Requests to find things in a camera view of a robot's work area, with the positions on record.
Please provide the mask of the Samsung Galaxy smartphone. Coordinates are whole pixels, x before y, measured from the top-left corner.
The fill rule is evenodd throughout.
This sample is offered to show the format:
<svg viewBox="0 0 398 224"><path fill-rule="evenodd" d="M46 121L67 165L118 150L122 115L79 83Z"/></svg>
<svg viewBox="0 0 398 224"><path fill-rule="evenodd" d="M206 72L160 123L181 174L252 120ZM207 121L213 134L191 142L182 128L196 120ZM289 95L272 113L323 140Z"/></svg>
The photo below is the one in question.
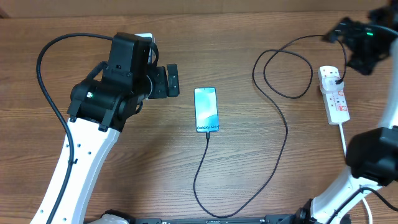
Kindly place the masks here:
<svg viewBox="0 0 398 224"><path fill-rule="evenodd" d="M219 131L218 104L215 87L194 89L195 126L198 133Z"/></svg>

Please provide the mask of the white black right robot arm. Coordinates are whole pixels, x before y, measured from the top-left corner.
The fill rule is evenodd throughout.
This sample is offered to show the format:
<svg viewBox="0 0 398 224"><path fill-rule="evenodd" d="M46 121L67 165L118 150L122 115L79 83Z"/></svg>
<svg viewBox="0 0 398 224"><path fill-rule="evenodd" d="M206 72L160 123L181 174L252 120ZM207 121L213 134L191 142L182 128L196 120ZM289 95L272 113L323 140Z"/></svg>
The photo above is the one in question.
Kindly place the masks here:
<svg viewBox="0 0 398 224"><path fill-rule="evenodd" d="M346 66L364 76L391 58L392 77L383 114L374 128L349 140L345 168L337 179L283 223L350 223L349 211L370 194L397 210L379 193L397 181L397 1L370 11L368 19L359 22L345 17L322 39L344 44L351 51Z"/></svg>

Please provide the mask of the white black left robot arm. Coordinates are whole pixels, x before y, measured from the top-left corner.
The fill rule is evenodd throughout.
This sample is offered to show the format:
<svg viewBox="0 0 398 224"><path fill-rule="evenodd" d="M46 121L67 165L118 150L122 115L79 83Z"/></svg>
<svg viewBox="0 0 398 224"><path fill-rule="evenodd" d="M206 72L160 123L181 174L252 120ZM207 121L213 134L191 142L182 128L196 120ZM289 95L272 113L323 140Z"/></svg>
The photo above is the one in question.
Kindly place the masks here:
<svg viewBox="0 0 398 224"><path fill-rule="evenodd" d="M145 100L180 93L175 64L159 66L150 33L119 32L102 61L70 94L63 148L34 223L83 223L100 170L126 121Z"/></svg>

